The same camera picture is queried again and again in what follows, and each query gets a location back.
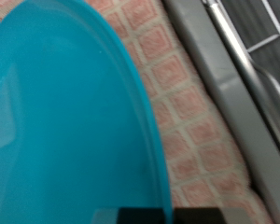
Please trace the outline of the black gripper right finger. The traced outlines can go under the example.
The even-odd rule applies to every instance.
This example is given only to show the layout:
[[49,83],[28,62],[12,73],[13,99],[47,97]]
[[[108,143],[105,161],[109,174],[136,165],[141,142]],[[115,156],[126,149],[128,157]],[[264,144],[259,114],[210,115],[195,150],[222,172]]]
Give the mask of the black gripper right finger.
[[176,208],[174,224],[251,224],[242,208]]

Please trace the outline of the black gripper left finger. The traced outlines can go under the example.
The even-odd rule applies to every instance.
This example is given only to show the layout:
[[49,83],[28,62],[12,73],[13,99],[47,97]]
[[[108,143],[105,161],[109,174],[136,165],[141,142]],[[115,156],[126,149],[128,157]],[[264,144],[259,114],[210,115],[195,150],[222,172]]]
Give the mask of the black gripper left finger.
[[96,210],[91,224],[165,224],[160,208],[106,208]]

